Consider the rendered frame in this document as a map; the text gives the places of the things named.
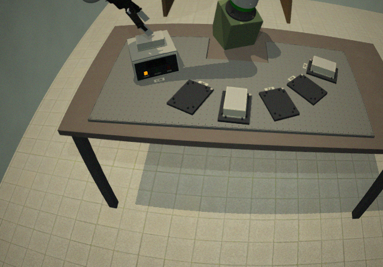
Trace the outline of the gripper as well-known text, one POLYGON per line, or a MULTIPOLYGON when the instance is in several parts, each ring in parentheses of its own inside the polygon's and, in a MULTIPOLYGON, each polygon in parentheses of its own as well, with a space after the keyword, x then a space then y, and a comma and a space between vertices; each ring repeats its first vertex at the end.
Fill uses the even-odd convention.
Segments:
POLYGON ((148 37, 153 34, 153 31, 141 20, 146 22, 150 18, 132 0, 118 0, 113 4, 120 10, 125 8, 126 14, 136 24, 137 28, 140 28, 148 37))

